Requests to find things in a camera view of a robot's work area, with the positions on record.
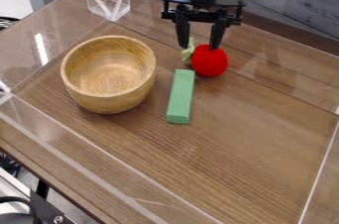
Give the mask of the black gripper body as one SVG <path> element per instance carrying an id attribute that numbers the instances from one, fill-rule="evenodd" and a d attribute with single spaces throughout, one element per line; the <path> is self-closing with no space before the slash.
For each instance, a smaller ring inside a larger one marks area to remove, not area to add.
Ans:
<path id="1" fill-rule="evenodd" d="M 161 18 L 188 22 L 239 25 L 243 20 L 245 3 L 243 0 L 216 0 L 213 3 L 199 3 L 192 0 L 161 0 Z"/>

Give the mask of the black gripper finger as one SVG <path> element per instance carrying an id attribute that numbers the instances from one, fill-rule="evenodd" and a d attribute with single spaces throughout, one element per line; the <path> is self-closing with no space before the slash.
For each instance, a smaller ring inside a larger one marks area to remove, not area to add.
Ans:
<path id="1" fill-rule="evenodd" d="M 188 48 L 189 28 L 191 28 L 191 25 L 189 25 L 186 16 L 182 14 L 176 14 L 176 34 L 177 34 L 178 46 L 182 49 Z"/>
<path id="2" fill-rule="evenodd" d="M 211 32 L 209 50 L 215 50 L 220 46 L 227 26 L 228 24 L 224 20 L 220 20 L 213 23 Z"/>

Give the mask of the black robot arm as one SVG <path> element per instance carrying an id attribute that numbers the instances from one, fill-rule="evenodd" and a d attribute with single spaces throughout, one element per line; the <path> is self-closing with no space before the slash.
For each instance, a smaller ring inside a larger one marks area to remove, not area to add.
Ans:
<path id="1" fill-rule="evenodd" d="M 191 23 L 212 25 L 209 50 L 215 50 L 223 41 L 229 26 L 243 21 L 245 3 L 243 0 L 161 0 L 161 18 L 174 24 L 178 46 L 189 46 Z"/>

